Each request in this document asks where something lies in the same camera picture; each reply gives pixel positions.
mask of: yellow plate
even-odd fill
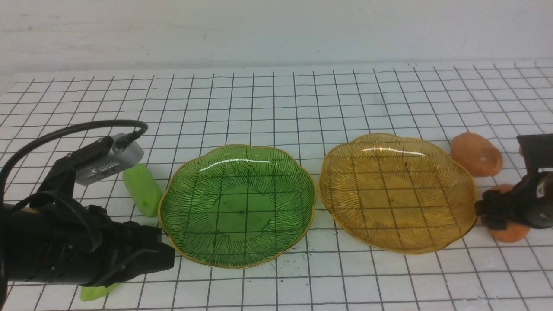
[[[438,251],[476,222],[471,175],[417,138],[376,133],[337,146],[322,163],[319,192],[349,234],[396,252]]]

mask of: orange soft toy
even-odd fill
[[[451,158],[475,177],[494,176],[503,168],[501,152],[487,139],[471,132],[453,139]]]
[[[507,191],[510,191],[512,188],[513,188],[513,185],[501,184],[499,186],[495,186],[491,188],[490,190],[499,190],[501,193],[505,193]],[[506,230],[488,229],[488,231],[497,241],[501,241],[505,243],[515,243],[524,239],[524,237],[530,231],[530,228],[514,222],[507,222]]]

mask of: cable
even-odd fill
[[[2,170],[0,171],[0,189],[2,192],[0,193],[0,220],[3,219],[3,205],[4,205],[4,191],[6,188],[6,182],[8,180],[8,176],[12,169],[15,167],[17,162],[19,160],[23,159],[29,152],[37,149],[38,147],[49,143],[55,139],[61,138],[63,136],[71,135],[74,133],[82,132],[82,131],[88,131],[90,129],[97,129],[97,128],[103,128],[103,127],[114,127],[114,126],[122,126],[122,127],[139,127],[140,130],[132,133],[133,140],[137,139],[140,135],[142,135],[146,130],[148,129],[148,124],[142,122],[142,121],[136,121],[136,120],[102,120],[102,121],[92,121],[92,122],[86,122],[81,123],[73,126],[69,126],[66,128],[59,129],[57,131],[51,132],[49,134],[46,134],[42,137],[39,137],[32,142],[26,144],[23,148],[15,152],[12,157],[6,162]]]
[[[146,132],[146,130],[148,129],[148,124],[138,120],[102,120],[86,122],[73,126],[68,126],[66,128],[62,128],[46,134],[26,144],[23,148],[15,152],[0,171],[0,189],[2,190],[2,192],[0,192],[0,224],[4,221],[4,192],[6,190],[6,182],[8,181],[8,176],[15,165],[21,159],[23,159],[23,157],[25,157],[28,153],[37,149],[38,147],[63,136],[82,131],[88,131],[90,129],[114,126],[140,128],[139,130],[127,134],[121,139],[118,139],[116,141],[116,147],[118,148],[124,148],[128,146],[134,140],[140,137],[140,135],[144,134],[144,132]],[[6,254],[4,253],[4,238],[6,237],[4,236],[3,227],[0,227],[0,309],[4,306],[4,302],[6,302],[8,294],[8,276],[6,271],[6,264],[4,261],[6,257]]]

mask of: green sponge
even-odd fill
[[[156,217],[162,193],[148,167],[144,164],[137,164],[125,170],[123,182],[138,210],[147,217]]]
[[[96,300],[102,296],[109,294],[114,288],[116,288],[118,283],[112,284],[108,287],[98,286],[98,287],[81,287],[81,300],[82,301],[92,301]]]

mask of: plate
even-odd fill
[[[319,192],[344,230],[396,252],[440,250],[476,222],[471,175],[417,138],[375,133],[335,147],[323,161]]]
[[[159,222],[184,257],[245,268],[270,261],[307,232],[311,175],[272,147],[227,145],[184,164],[159,205]]]

